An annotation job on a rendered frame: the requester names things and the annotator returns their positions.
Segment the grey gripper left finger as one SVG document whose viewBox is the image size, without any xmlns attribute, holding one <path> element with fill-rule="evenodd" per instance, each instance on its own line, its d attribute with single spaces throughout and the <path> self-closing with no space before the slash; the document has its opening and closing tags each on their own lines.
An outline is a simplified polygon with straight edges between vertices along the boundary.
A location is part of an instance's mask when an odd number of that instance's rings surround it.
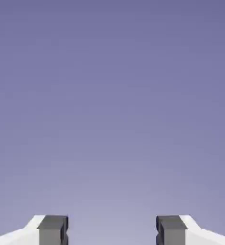
<svg viewBox="0 0 225 245">
<path fill-rule="evenodd" d="M 67 215 L 35 215 L 24 228 L 0 236 L 0 245 L 69 245 Z"/>
</svg>

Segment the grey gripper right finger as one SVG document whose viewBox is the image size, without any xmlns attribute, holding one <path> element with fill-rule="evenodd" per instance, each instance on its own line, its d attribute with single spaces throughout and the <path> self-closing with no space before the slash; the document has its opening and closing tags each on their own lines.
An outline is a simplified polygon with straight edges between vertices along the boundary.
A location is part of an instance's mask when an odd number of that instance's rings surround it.
<svg viewBox="0 0 225 245">
<path fill-rule="evenodd" d="M 225 236 L 202 229 L 190 215 L 158 215 L 156 245 L 225 245 Z"/>
</svg>

